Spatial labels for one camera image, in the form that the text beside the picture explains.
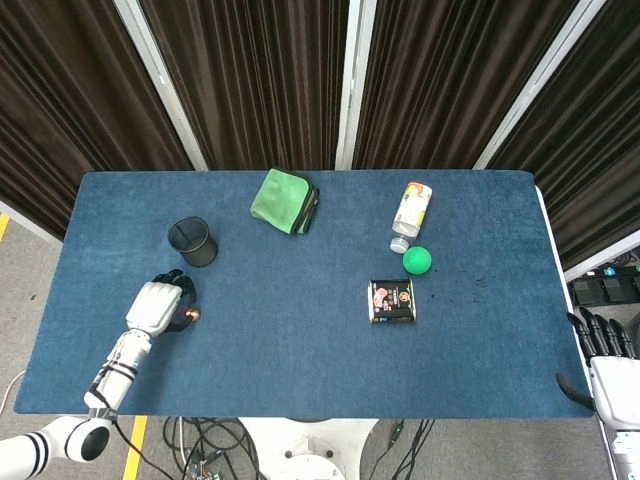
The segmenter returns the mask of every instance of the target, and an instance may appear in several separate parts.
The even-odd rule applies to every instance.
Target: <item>gray floor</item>
[[[59,248],[53,247],[10,222],[0,242],[0,391],[27,364],[44,309]],[[607,315],[628,320],[639,306],[616,309]],[[14,389],[0,417],[0,438],[37,430],[54,417],[16,415],[12,411]],[[161,438],[164,418],[149,419],[143,452],[178,478],[171,455]],[[130,433],[131,418],[121,418]],[[374,478],[389,479],[406,452],[417,421],[409,421],[399,443],[385,457]],[[362,458],[361,477],[367,479],[373,462],[384,450],[393,421],[381,421],[372,432]],[[48,479],[120,479],[127,449],[115,436],[107,451],[91,465],[56,462]],[[238,477],[251,478],[251,467],[241,452],[232,455]],[[222,469],[222,479],[231,478]],[[161,476],[141,464],[138,478]],[[596,423],[590,420],[438,420],[418,459],[414,480],[419,479],[561,479],[611,478]]]

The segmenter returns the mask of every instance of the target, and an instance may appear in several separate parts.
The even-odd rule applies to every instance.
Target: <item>robot finger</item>
[[[564,373],[556,373],[556,382],[558,382],[560,390],[562,390],[562,393],[564,393],[569,400],[577,403],[578,405],[582,405],[584,408],[587,408],[592,412],[596,411],[593,398],[579,392],[578,389],[571,384],[571,381]]]
[[[622,348],[620,347],[616,332],[613,330],[613,328],[611,328],[611,324],[601,315],[594,315],[594,317],[600,324],[600,328],[602,329],[602,333],[607,340],[607,345],[609,346],[609,351],[611,352],[611,354],[615,355],[616,357],[621,357]]]
[[[168,273],[160,273],[155,276],[152,282],[160,282],[160,283],[173,283],[173,281],[182,275],[184,272],[182,270],[178,270],[177,268],[171,270]]]
[[[591,340],[591,336],[589,334],[589,330],[584,325],[582,320],[576,317],[573,313],[567,312],[567,318],[573,325],[573,328],[576,331],[576,335],[578,335],[578,340],[580,341],[580,348],[582,349],[582,355],[584,355],[584,359],[587,362],[587,365],[591,365],[591,357],[595,357],[598,355],[596,347],[593,345],[593,341]]]
[[[618,341],[620,342],[620,346],[622,348],[622,355],[628,358],[638,358],[633,348],[633,343],[631,342],[631,338],[629,338],[629,334],[625,330],[624,326],[615,319],[610,319],[611,327],[616,332],[616,336],[618,337]]]
[[[176,287],[180,287],[182,289],[182,297],[187,295],[189,296],[189,302],[191,304],[195,304],[198,301],[196,287],[190,277],[184,275],[182,277],[176,278],[171,283],[173,283]]]
[[[591,340],[596,347],[598,355],[609,355],[609,346],[607,345],[607,341],[604,338],[602,328],[600,328],[598,321],[595,319],[593,314],[584,307],[580,307],[580,314],[587,321],[589,334],[591,335]]]

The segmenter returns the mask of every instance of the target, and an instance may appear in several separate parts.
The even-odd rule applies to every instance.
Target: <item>dark curtain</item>
[[[348,0],[143,8],[210,168],[333,168]]]
[[[574,0],[378,0],[354,168],[470,168]]]
[[[85,172],[192,169],[111,0],[0,22],[0,199],[62,238]]]
[[[640,8],[603,10],[491,168],[534,172],[565,269],[640,229]]]

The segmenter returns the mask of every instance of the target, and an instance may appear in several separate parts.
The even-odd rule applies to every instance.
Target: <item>green towel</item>
[[[251,215],[284,233],[306,233],[319,190],[307,177],[272,168],[251,205]]]

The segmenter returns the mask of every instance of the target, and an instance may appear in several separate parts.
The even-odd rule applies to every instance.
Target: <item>green ball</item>
[[[424,247],[411,247],[402,256],[402,264],[411,275],[422,275],[431,268],[431,254]]]

